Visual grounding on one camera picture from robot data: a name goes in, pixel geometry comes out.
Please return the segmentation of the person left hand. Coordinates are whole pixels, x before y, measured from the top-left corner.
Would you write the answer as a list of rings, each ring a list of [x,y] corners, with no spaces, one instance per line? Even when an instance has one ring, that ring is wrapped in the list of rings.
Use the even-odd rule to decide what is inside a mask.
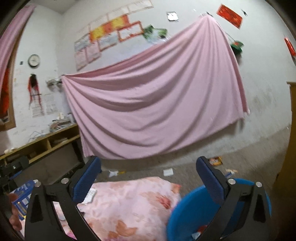
[[[10,200],[11,203],[18,198],[18,196],[15,193],[10,193],[8,195],[8,197],[9,197],[9,200]],[[13,204],[11,204],[11,212],[12,212],[12,215],[9,218],[10,224],[12,225],[14,230],[21,231],[22,230],[22,224],[21,224],[20,219],[19,219],[18,209]]]

